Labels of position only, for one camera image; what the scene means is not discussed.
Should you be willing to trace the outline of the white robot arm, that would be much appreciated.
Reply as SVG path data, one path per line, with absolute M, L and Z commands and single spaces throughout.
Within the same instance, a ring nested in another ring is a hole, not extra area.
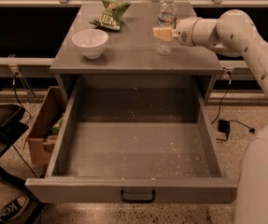
M 268 43 L 245 12 L 229 10 L 217 19 L 188 17 L 175 27 L 157 26 L 152 31 L 165 42 L 176 40 L 183 46 L 241 56 L 268 99 Z M 268 224 L 268 125 L 255 134 L 245 151 L 234 224 Z

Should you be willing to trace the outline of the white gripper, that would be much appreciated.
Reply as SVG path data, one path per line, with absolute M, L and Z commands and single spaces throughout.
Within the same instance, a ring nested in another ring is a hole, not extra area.
M 175 31 L 171 27 L 154 27 L 152 32 L 156 38 L 165 42 L 171 42 L 173 40 L 174 32 L 174 38 L 180 45 L 193 47 L 193 28 L 198 20 L 198 17 L 188 17 L 177 21 Z

